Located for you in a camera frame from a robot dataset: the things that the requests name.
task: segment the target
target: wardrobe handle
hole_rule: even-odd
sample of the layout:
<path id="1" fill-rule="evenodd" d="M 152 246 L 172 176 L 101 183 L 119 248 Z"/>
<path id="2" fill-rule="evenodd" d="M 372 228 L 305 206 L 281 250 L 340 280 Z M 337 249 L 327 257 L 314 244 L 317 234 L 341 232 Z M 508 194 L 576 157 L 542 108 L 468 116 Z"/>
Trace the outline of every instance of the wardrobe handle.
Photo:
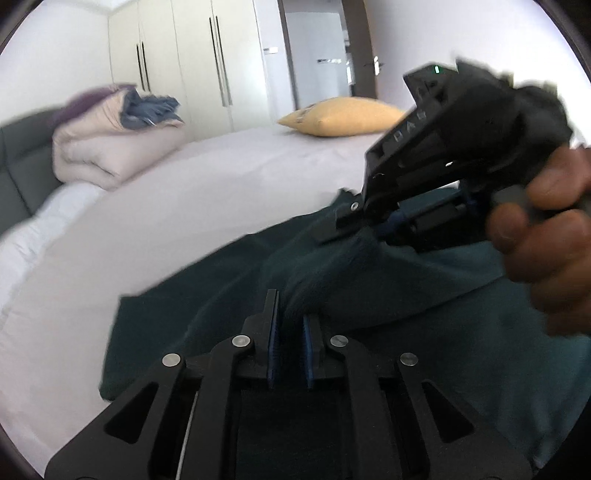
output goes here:
<path id="1" fill-rule="evenodd" d="M 223 47 L 222 47 L 222 35 L 220 33 L 220 22 L 217 19 L 217 15 L 216 15 L 216 27 L 217 27 L 217 39 L 219 40 L 219 45 L 220 45 L 220 56 L 222 58 L 223 77 L 224 77 L 224 80 L 226 80 L 226 91 L 228 92 L 228 102 L 230 103 L 230 105 L 233 105 L 232 94 L 230 93 L 230 83 L 228 82 L 228 72 L 226 71 L 226 62 L 223 58 Z"/>
<path id="2" fill-rule="evenodd" d="M 145 90 L 145 88 L 144 88 L 144 74 L 142 73 L 142 64 L 139 60 L 139 45 L 137 43 L 135 44 L 135 52 L 138 55 L 139 79 L 142 81 L 142 90 Z"/>
<path id="3" fill-rule="evenodd" d="M 220 75 L 220 66 L 219 66 L 219 63 L 217 62 L 216 39 L 213 35 L 213 24 L 212 24 L 211 17 L 209 17 L 209 30 L 212 33 L 213 57 L 216 59 L 217 83 L 220 87 L 220 97 L 222 98 L 222 106 L 226 106 L 226 99 L 224 98 L 224 94 L 223 94 L 222 77 Z"/>
<path id="4" fill-rule="evenodd" d="M 148 86 L 148 91 L 152 93 L 152 89 L 150 88 L 150 78 L 148 78 L 148 65 L 146 64 L 146 51 L 144 50 L 144 42 L 142 42 L 142 56 L 144 58 L 144 70 L 146 72 L 146 85 Z"/>

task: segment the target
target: door handle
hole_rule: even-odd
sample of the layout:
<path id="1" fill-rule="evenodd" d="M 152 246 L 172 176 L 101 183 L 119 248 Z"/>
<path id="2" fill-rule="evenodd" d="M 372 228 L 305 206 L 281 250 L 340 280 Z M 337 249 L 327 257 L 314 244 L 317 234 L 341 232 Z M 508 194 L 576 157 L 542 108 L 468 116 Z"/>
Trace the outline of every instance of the door handle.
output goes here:
<path id="1" fill-rule="evenodd" d="M 326 64 L 326 63 L 342 63 L 341 59 L 317 59 L 316 63 L 319 64 Z"/>
<path id="2" fill-rule="evenodd" d="M 223 94 L 222 76 L 220 75 L 220 66 L 219 66 L 219 63 L 217 62 L 216 39 L 215 39 L 215 36 L 213 35 L 213 24 L 212 24 L 212 18 L 211 17 L 209 17 L 209 30 L 212 33 L 213 57 L 216 59 L 217 83 L 218 83 L 218 85 L 220 87 L 220 97 L 222 98 L 222 106 L 227 106 L 226 105 L 226 99 L 225 99 L 224 94 Z"/>
<path id="3" fill-rule="evenodd" d="M 377 56 L 374 57 L 374 61 L 372 63 L 364 63 L 363 64 L 364 67 L 373 67 L 374 68 L 374 75 L 376 77 L 379 75 L 379 72 L 384 65 L 385 65 L 384 63 L 381 63 L 378 60 Z"/>
<path id="4" fill-rule="evenodd" d="M 217 15 L 216 15 L 216 27 L 217 27 L 217 39 L 218 39 L 219 45 L 220 45 L 220 57 L 222 58 L 223 77 L 226 80 L 226 91 L 228 92 L 228 103 L 230 103 L 230 105 L 234 105 L 232 103 L 232 94 L 230 93 L 230 82 L 228 82 L 228 71 L 226 70 L 226 61 L 223 58 L 222 35 L 220 33 L 220 22 L 217 19 Z"/>
<path id="5" fill-rule="evenodd" d="M 138 56 L 139 79 L 142 82 L 142 90 L 145 90 L 145 88 L 144 88 L 144 74 L 142 73 L 142 63 L 139 60 L 139 45 L 137 43 L 135 44 L 135 52 Z"/>
<path id="6" fill-rule="evenodd" d="M 146 64 L 146 51 L 144 50 L 144 42 L 142 42 L 142 56 L 144 57 L 144 70 L 146 72 L 146 85 L 148 86 L 148 91 L 152 93 L 152 89 L 150 88 L 150 78 L 148 77 L 148 65 Z"/>

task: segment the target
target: yellow pillow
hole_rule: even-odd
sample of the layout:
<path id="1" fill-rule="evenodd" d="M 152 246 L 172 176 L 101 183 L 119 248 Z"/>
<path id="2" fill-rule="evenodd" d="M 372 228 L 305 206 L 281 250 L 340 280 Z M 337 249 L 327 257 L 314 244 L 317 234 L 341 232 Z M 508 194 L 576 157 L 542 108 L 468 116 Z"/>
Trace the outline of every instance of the yellow pillow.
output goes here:
<path id="1" fill-rule="evenodd" d="M 277 123 L 317 137 L 348 137 L 389 130 L 404 115 L 371 98 L 336 97 L 290 113 Z"/>

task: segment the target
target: gray headboard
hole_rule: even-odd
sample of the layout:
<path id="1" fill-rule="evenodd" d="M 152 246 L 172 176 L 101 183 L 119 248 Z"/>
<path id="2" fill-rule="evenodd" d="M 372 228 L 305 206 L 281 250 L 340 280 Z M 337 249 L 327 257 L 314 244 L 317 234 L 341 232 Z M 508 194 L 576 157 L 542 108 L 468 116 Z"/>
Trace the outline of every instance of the gray headboard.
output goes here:
<path id="1" fill-rule="evenodd" d="M 51 168 L 48 120 L 55 110 L 0 127 L 0 235 L 29 218 L 61 185 Z"/>

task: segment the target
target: ceiling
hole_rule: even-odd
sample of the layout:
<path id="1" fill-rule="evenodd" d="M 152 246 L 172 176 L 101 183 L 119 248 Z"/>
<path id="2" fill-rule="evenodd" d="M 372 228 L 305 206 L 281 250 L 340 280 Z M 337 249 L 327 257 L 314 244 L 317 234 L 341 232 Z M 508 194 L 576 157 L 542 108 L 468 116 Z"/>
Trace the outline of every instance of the ceiling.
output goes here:
<path id="1" fill-rule="evenodd" d="M 73 3 L 98 7 L 101 10 L 111 11 L 119 8 L 131 0 L 70 0 Z"/>

